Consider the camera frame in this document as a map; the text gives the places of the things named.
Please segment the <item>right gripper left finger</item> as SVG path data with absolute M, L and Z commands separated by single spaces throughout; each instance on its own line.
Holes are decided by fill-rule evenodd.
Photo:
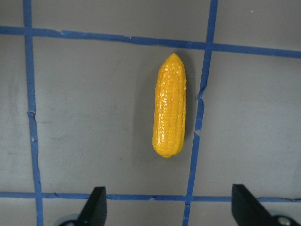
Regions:
M 76 226 L 104 226 L 107 218 L 106 188 L 95 187 L 75 221 Z

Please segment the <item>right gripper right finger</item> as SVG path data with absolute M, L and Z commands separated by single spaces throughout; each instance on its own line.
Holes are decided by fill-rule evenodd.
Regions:
M 243 184 L 232 185 L 231 213 L 238 226 L 278 226 L 275 217 Z

